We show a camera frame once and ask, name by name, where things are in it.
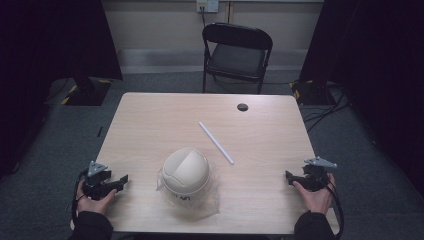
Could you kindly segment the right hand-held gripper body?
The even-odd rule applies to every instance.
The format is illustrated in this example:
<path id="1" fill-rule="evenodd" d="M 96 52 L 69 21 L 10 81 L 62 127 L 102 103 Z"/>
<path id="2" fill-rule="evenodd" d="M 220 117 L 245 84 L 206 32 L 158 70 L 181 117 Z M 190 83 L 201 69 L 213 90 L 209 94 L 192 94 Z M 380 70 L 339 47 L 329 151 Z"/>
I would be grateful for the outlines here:
<path id="1" fill-rule="evenodd" d="M 306 175 L 306 180 L 302 186 L 311 192 L 321 190 L 329 184 L 327 168 L 337 168 L 336 163 L 330 162 L 319 156 L 305 159 L 304 163 L 303 172 Z"/>

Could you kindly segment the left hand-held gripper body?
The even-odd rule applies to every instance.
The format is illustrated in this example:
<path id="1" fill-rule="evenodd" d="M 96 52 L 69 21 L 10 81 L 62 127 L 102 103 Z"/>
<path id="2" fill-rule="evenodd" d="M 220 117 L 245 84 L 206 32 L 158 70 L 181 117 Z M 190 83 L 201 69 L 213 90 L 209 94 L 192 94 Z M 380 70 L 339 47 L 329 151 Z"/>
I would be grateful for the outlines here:
<path id="1" fill-rule="evenodd" d="M 107 166 L 92 161 L 84 175 L 84 194 L 93 200 L 101 200 L 98 198 L 98 190 L 102 186 L 109 186 L 106 180 L 110 177 L 111 172 L 107 171 Z"/>

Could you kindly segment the white straw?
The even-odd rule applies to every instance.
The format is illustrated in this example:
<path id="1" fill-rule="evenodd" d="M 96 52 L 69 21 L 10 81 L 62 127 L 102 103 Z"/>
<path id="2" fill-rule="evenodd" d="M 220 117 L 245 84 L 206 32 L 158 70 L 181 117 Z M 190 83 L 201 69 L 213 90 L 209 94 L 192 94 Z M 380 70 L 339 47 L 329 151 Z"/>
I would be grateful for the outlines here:
<path id="1" fill-rule="evenodd" d="M 204 131 L 204 133 L 209 137 L 209 139 L 213 142 L 213 144 L 217 147 L 217 149 L 221 152 L 221 154 L 228 161 L 228 163 L 230 165 L 234 165 L 235 162 L 232 159 L 232 157 L 227 153 L 227 151 L 223 148 L 223 146 L 219 143 L 219 141 L 215 138 L 215 136 L 209 131 L 207 126 L 201 121 L 198 122 L 198 125 Z"/>

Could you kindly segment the person's left hand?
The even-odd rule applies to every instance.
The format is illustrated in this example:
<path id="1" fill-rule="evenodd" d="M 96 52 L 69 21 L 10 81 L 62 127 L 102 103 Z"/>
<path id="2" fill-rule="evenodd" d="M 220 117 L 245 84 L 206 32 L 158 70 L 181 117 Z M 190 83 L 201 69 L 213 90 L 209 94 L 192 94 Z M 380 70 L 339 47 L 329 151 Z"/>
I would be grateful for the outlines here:
<path id="1" fill-rule="evenodd" d="M 83 192 L 84 182 L 80 181 L 76 194 L 77 211 L 82 212 L 94 212 L 104 215 L 107 211 L 108 206 L 113 201 L 117 194 L 117 190 L 111 190 L 103 199 L 93 200 L 87 197 Z"/>

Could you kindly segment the person's right hand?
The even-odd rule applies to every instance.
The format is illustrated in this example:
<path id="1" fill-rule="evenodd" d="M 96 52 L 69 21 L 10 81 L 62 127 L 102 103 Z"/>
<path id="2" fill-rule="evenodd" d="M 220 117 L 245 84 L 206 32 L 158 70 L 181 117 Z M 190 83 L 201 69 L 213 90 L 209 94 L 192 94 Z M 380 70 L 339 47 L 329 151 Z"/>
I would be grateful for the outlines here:
<path id="1" fill-rule="evenodd" d="M 333 200 L 333 193 L 335 189 L 334 176 L 329 173 L 328 177 L 330 183 L 327 187 L 316 192 L 307 191 L 300 183 L 296 181 L 293 182 L 293 186 L 302 196 L 307 210 L 310 210 L 313 213 L 321 213 L 323 215 L 327 214 Z"/>

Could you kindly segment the black stand base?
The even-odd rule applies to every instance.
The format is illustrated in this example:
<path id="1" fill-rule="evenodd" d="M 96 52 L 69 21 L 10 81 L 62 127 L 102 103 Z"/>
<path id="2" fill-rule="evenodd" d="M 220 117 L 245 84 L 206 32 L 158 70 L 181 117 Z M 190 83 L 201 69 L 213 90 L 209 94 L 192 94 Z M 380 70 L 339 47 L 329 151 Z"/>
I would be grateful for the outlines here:
<path id="1" fill-rule="evenodd" d="M 101 106 L 112 85 L 111 80 L 88 78 L 74 85 L 62 100 L 62 105 L 68 106 Z"/>
<path id="2" fill-rule="evenodd" d="M 312 80 L 300 82 L 299 80 L 289 83 L 297 103 L 299 105 L 334 105 L 335 100 L 327 86 L 321 86 Z"/>

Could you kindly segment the clear plastic bag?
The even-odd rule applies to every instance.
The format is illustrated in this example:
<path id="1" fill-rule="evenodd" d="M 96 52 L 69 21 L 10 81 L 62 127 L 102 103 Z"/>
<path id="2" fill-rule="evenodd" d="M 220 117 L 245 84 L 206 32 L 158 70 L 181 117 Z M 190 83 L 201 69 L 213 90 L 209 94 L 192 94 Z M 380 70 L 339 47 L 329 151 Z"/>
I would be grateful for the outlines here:
<path id="1" fill-rule="evenodd" d="M 202 219 L 220 212 L 219 175 L 216 166 L 209 163 L 209 176 L 204 187 L 191 195 L 181 195 L 169 190 L 163 179 L 163 169 L 157 174 L 156 191 L 168 205 L 169 212 L 176 217 L 188 219 Z"/>

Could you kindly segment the dark curtain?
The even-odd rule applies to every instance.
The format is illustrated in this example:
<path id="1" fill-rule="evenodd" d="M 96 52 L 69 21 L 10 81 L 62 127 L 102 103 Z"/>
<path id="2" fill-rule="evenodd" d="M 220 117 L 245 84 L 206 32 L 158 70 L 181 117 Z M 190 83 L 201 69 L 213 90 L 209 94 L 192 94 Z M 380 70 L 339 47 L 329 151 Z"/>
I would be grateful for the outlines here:
<path id="1" fill-rule="evenodd" d="M 0 178 L 17 167 L 51 84 L 122 73 L 102 0 L 0 0 Z"/>
<path id="2" fill-rule="evenodd" d="M 324 0 L 300 80 L 342 84 L 424 197 L 424 0 Z"/>

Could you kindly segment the black folding chair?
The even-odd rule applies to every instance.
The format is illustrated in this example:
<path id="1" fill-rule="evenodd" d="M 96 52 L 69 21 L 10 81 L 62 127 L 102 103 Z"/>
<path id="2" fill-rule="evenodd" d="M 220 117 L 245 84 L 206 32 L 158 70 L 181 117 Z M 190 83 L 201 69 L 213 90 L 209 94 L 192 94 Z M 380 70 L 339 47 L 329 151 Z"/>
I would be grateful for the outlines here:
<path id="1" fill-rule="evenodd" d="M 206 75 L 257 83 L 260 94 L 270 54 L 272 38 L 258 28 L 230 23 L 211 23 L 202 30 L 204 43 L 203 86 Z"/>

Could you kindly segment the white wall socket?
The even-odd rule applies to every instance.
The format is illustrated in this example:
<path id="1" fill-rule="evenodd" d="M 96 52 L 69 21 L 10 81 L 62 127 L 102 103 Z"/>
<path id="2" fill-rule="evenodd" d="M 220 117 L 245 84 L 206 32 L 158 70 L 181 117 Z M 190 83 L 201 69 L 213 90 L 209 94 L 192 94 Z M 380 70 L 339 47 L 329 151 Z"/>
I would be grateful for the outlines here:
<path id="1" fill-rule="evenodd" d="M 219 0 L 196 0 L 196 11 L 199 13 L 217 13 Z"/>

